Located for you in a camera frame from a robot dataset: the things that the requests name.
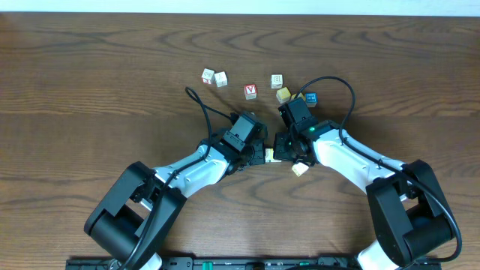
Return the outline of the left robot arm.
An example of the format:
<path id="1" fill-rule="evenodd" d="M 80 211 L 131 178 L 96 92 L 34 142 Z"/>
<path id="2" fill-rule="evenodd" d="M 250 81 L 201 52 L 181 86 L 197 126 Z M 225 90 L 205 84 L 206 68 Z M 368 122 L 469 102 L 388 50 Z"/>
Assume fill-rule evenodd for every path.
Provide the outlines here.
<path id="1" fill-rule="evenodd" d="M 85 233 L 120 269 L 160 269 L 158 249 L 188 198 L 238 170 L 264 164 L 267 133 L 253 113 L 244 112 L 231 128 L 211 132 L 175 163 L 132 163 L 88 217 Z"/>

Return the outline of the white ladybug block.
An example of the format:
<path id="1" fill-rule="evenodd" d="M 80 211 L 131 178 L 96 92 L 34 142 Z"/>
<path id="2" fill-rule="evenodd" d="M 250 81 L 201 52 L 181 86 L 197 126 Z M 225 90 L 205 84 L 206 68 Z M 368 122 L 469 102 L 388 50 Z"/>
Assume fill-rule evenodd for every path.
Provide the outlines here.
<path id="1" fill-rule="evenodd" d="M 294 163 L 292 165 L 292 171 L 295 173 L 296 176 L 300 177 L 302 176 L 304 173 L 306 173 L 309 169 L 309 166 L 305 163 L 302 163 L 302 162 L 298 162 L 298 163 Z"/>

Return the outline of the white block green side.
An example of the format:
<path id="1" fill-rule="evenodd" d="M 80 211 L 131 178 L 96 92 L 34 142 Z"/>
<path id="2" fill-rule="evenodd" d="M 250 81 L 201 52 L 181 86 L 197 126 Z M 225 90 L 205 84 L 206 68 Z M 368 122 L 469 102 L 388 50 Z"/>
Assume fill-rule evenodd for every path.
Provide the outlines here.
<path id="1" fill-rule="evenodd" d="M 266 148 L 265 149 L 265 162 L 266 163 L 271 163 L 274 162 L 275 159 L 273 158 L 274 151 L 272 148 Z"/>

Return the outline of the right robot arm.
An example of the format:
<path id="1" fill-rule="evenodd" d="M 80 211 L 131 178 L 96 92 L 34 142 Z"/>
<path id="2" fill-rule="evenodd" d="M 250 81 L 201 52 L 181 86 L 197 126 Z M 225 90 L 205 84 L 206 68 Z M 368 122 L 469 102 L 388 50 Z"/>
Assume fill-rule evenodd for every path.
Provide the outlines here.
<path id="1" fill-rule="evenodd" d="M 301 99 L 278 109 L 286 132 L 274 140 L 276 160 L 291 161 L 296 175 L 316 164 L 340 173 L 366 196 L 376 235 L 356 260 L 360 269 L 408 269 L 442 263 L 427 258 L 461 233 L 432 168 L 422 160 L 404 163 L 385 157 L 350 137 L 333 121 L 319 121 Z"/>

